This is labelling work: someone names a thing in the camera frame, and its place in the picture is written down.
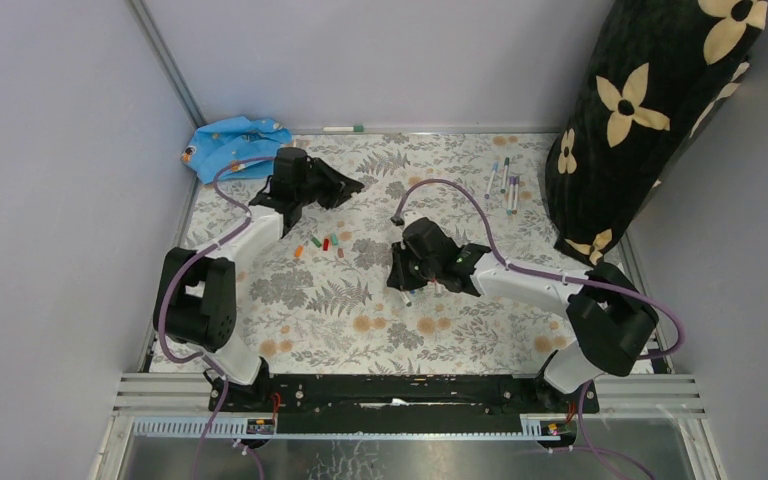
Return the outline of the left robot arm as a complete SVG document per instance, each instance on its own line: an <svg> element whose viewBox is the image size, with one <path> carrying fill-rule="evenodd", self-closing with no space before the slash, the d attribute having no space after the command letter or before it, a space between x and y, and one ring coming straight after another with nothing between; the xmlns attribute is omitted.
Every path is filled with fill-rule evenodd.
<svg viewBox="0 0 768 480"><path fill-rule="evenodd" d="M303 149L280 148L272 174L228 231L195 249L167 252L153 316L163 355L174 364L205 362L234 383L231 395L242 408L264 407L271 388L259 377L265 362L236 330L237 270L286 237L306 206L335 209L364 187Z"/></svg>

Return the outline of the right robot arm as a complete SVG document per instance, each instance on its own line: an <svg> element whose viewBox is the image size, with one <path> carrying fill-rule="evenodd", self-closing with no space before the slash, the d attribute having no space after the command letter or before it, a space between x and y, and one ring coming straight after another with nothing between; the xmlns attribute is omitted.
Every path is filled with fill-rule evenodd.
<svg viewBox="0 0 768 480"><path fill-rule="evenodd" d="M601 375L623 377L642 354L659 316L615 265L571 273L496 258L485 245L457 244L424 215L392 218L402 231L392 244L391 289L434 286L454 294L500 297L563 317L574 341L550 355L533 386L535 402L557 412L581 385Z"/></svg>

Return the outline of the pale yellow cap marker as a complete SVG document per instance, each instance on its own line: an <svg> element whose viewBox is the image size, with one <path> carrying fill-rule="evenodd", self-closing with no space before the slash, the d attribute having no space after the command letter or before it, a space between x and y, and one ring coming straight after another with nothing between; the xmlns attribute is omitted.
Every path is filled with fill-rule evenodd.
<svg viewBox="0 0 768 480"><path fill-rule="evenodd" d="M401 299L403 300L406 307L410 307L412 305L412 299L411 294L409 291L400 291L399 292Z"/></svg>

